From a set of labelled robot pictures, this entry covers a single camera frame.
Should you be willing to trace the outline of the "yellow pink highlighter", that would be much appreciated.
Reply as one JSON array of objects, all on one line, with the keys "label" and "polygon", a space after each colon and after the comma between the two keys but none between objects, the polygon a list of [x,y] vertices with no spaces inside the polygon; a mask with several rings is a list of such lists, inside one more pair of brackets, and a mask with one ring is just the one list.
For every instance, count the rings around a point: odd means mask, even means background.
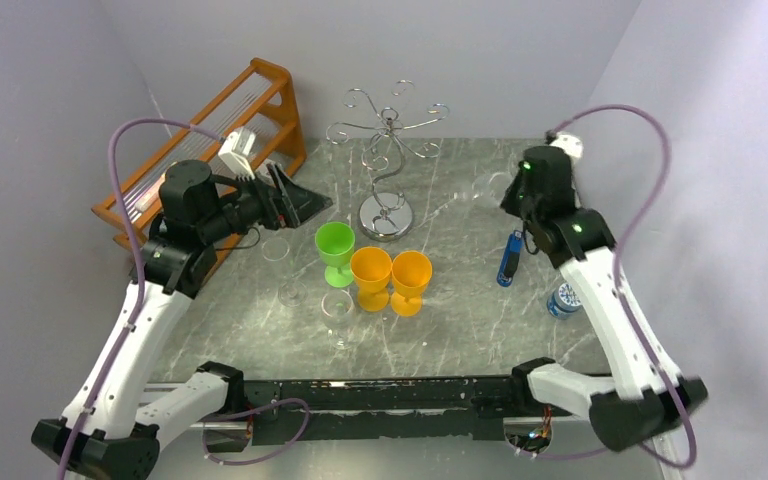
[{"label": "yellow pink highlighter", "polygon": [[163,181],[157,180],[149,186],[136,200],[134,208],[140,214],[144,213],[157,199],[158,191]]}]

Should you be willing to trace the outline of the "clear wine glass left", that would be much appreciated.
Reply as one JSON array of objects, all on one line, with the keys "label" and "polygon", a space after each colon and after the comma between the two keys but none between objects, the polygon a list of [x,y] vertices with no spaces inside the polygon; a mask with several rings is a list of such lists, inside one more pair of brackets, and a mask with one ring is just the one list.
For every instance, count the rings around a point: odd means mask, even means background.
[{"label": "clear wine glass left", "polygon": [[261,254],[277,282],[279,302],[286,307],[299,307],[306,299],[307,288],[295,277],[290,243],[280,237],[269,238],[262,243]]}]

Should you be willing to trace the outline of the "clear wine glass handled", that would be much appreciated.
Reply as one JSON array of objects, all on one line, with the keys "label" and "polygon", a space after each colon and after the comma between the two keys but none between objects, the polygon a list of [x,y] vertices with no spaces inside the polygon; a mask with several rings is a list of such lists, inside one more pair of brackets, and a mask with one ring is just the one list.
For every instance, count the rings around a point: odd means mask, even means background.
[{"label": "clear wine glass handled", "polygon": [[512,181],[513,177],[508,172],[484,173],[461,182],[455,189],[453,199],[468,205],[498,208]]}]

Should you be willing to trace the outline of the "clear wine glass front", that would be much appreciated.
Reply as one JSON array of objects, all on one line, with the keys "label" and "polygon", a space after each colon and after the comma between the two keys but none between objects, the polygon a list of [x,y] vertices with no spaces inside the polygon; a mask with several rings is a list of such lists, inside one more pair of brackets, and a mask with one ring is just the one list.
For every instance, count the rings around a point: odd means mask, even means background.
[{"label": "clear wine glass front", "polygon": [[331,345],[337,349],[350,348],[350,334],[356,318],[351,294],[344,290],[329,291],[321,300],[321,310]]}]

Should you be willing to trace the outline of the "blue white bottle cap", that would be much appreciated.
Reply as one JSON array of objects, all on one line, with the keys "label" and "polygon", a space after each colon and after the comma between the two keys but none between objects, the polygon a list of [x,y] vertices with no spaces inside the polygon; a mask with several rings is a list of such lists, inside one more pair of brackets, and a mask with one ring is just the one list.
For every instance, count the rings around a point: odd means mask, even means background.
[{"label": "blue white bottle cap", "polygon": [[546,302],[551,316],[563,320],[582,309],[582,303],[569,283],[560,284],[552,291]]}]

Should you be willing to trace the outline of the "green plastic goblet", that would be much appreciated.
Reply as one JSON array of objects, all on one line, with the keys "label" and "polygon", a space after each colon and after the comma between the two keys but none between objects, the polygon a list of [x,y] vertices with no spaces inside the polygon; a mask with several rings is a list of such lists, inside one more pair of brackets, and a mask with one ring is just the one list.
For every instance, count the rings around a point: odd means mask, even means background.
[{"label": "green plastic goblet", "polygon": [[352,228],[342,222],[328,222],[315,234],[315,245],[319,257],[326,265],[324,278],[335,288],[346,288],[353,282],[349,267],[355,251],[355,234]]}]

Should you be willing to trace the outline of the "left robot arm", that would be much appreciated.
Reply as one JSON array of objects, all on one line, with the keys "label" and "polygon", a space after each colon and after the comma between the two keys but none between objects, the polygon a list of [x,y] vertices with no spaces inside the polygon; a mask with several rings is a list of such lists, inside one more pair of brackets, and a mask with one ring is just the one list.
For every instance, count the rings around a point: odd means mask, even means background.
[{"label": "left robot arm", "polygon": [[256,226],[296,228],[332,204],[276,165],[266,177],[244,179],[215,174],[199,160],[172,165],[159,199],[160,218],[140,250],[96,364],[62,414],[39,421],[33,431],[33,444],[61,473],[144,479],[161,451],[194,422],[238,417],[247,402],[244,375],[216,362],[148,405],[141,398],[174,326],[218,262],[218,242]]}]

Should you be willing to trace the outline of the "orange wooden shelf rack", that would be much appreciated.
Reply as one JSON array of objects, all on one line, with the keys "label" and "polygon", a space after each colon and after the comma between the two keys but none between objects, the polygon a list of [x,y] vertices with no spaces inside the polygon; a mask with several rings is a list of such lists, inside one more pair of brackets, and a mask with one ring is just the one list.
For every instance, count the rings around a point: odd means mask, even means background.
[{"label": "orange wooden shelf rack", "polygon": [[[278,163],[292,175],[307,158],[292,76],[284,67],[260,58],[252,59],[190,122],[217,134],[239,128],[252,132],[248,161],[263,176],[268,175],[268,163]],[[157,190],[171,165],[198,159],[219,175],[234,175],[218,157],[217,142],[182,128],[171,130],[171,138],[122,182],[125,208],[140,245],[160,212]]]}]

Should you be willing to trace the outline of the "black base frame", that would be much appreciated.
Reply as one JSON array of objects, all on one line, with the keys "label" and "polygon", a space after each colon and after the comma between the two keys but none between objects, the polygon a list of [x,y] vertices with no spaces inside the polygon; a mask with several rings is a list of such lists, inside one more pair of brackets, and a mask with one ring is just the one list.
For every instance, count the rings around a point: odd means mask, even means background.
[{"label": "black base frame", "polygon": [[248,380],[230,408],[210,413],[210,428],[236,423],[251,429],[255,446],[291,440],[468,437],[503,441],[505,429],[539,422],[546,407],[517,392],[507,375],[385,379]]}]

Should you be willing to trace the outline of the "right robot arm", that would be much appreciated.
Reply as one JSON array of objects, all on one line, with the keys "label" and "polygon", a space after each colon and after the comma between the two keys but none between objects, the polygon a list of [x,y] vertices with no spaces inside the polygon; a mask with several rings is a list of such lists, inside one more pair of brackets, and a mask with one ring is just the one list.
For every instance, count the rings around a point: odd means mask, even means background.
[{"label": "right robot arm", "polygon": [[572,159],[557,146],[524,151],[502,209],[519,217],[582,304],[609,363],[607,377],[576,373],[541,358],[512,372],[509,399],[521,414],[545,404],[589,420],[600,442],[621,452],[678,428],[708,398],[657,342],[617,265],[604,218],[579,207]]}]

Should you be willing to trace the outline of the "orange goblet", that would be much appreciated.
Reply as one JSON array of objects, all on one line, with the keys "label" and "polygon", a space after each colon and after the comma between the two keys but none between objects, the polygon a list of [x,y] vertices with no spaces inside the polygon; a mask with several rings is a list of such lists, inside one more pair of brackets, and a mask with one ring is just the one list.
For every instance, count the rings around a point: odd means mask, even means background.
[{"label": "orange goblet", "polygon": [[363,247],[351,257],[350,269],[357,286],[357,302],[368,312],[383,310],[389,303],[392,260],[378,247]]},{"label": "orange goblet", "polygon": [[419,251],[404,251],[396,256],[391,271],[394,289],[391,306],[396,314],[410,317],[420,311],[422,294],[428,287],[432,273],[431,261]]}]

